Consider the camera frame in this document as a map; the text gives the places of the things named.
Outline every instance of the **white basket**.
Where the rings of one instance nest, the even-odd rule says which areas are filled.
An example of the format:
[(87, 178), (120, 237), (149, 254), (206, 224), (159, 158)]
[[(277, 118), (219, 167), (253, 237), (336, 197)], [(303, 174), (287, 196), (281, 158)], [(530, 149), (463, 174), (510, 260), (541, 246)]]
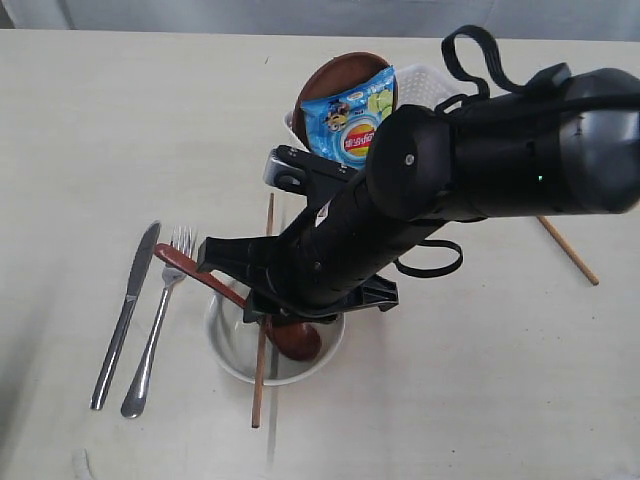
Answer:
[[(398, 107), (409, 103), (435, 108), (436, 105), (454, 95), (462, 93), (440, 70), (426, 65), (410, 65), (396, 72), (398, 82)], [(291, 129), (293, 112), (284, 116), (284, 126), (291, 137), (292, 147), (308, 151)]]

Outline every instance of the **knife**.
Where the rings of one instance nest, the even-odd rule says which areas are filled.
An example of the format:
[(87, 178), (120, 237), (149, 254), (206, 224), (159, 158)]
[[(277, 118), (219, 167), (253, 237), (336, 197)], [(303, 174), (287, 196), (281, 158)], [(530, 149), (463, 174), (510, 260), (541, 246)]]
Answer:
[(122, 304), (122, 311), (118, 318), (118, 323), (111, 337), (109, 343), (109, 349), (107, 355), (104, 357), (102, 363), (102, 369), (100, 375), (98, 375), (98, 381), (96, 387), (93, 390), (93, 396), (91, 397), (91, 409), (102, 410), (104, 402), (107, 399), (107, 393), (109, 392), (109, 386), (113, 379), (113, 374), (116, 370), (116, 364), (122, 351), (122, 345), (124, 339), (127, 336), (127, 330), (129, 329), (129, 323), (131, 321), (131, 315), (133, 309), (138, 301), (138, 295), (142, 289), (142, 284), (147, 276), (149, 270), (149, 264), (153, 258), (153, 248), (158, 242), (158, 236), (160, 235), (160, 222), (156, 221), (149, 226), (138, 245), (136, 256), (133, 259), (133, 265), (131, 265), (131, 272), (129, 273), (129, 283), (127, 283), (127, 294), (124, 297)]

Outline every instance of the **fork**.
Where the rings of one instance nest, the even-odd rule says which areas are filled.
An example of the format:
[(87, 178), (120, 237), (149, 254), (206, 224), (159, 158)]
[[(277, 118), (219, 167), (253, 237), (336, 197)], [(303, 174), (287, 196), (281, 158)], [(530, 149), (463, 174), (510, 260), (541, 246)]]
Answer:
[[(196, 235), (192, 233), (191, 228), (178, 227), (174, 228), (171, 235), (170, 245), (179, 250), (184, 255), (191, 257), (194, 246), (196, 243)], [(156, 346), (158, 345), (158, 337), (160, 336), (160, 329), (162, 328), (162, 321), (164, 315), (167, 312), (167, 306), (169, 304), (169, 298), (171, 298), (171, 292), (173, 287), (177, 283), (184, 280), (186, 274), (182, 273), (177, 268), (165, 265), (162, 270), (162, 280), (164, 281), (164, 288), (162, 289), (162, 297), (160, 298), (160, 305), (156, 313), (156, 318), (153, 321), (153, 327), (149, 333), (147, 345), (142, 353), (142, 358), (138, 364), (138, 369), (133, 377), (127, 396), (122, 402), (120, 413), (126, 418), (136, 418), (142, 415), (145, 404), (147, 402), (147, 394), (149, 393), (149, 382), (151, 380), (151, 367), (153, 366), (153, 358), (156, 352)]]

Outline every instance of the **snack bag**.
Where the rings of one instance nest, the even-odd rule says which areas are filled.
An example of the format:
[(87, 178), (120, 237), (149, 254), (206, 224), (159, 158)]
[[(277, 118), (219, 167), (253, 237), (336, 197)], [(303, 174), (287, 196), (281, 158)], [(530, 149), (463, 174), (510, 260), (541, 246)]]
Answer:
[(393, 110), (395, 70), (331, 97), (301, 103), (311, 151), (354, 168), (364, 167), (378, 125)]

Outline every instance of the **white table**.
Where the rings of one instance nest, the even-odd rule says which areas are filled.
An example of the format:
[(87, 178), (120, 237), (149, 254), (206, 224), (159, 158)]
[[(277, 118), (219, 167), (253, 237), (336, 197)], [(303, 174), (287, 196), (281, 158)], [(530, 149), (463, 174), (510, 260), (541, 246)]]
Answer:
[[(555, 220), (595, 288), (534, 219), (447, 226), (439, 238), (465, 247), (462, 270), (385, 272), (401, 305), (349, 315), (334, 360), (278, 391), (275, 445), (270, 394), (265, 427), (251, 430), (252, 389), (216, 365), (211, 292), (193, 281), (169, 307), (144, 415), (120, 416), (160, 295), (155, 261), (105, 409), (90, 411), (146, 226), (262, 234), (266, 155), (287, 141), (281, 118), (315, 68), (369, 50), (443, 69), (439, 40), (2, 31), (0, 42), (0, 478), (73, 478), (78, 447), (96, 480), (638, 473), (637, 212)], [(500, 45), (520, 82), (563, 60), (640, 75), (638, 44)], [(479, 50), (462, 52), (485, 71)], [(296, 214), (299, 202), (277, 202)]]

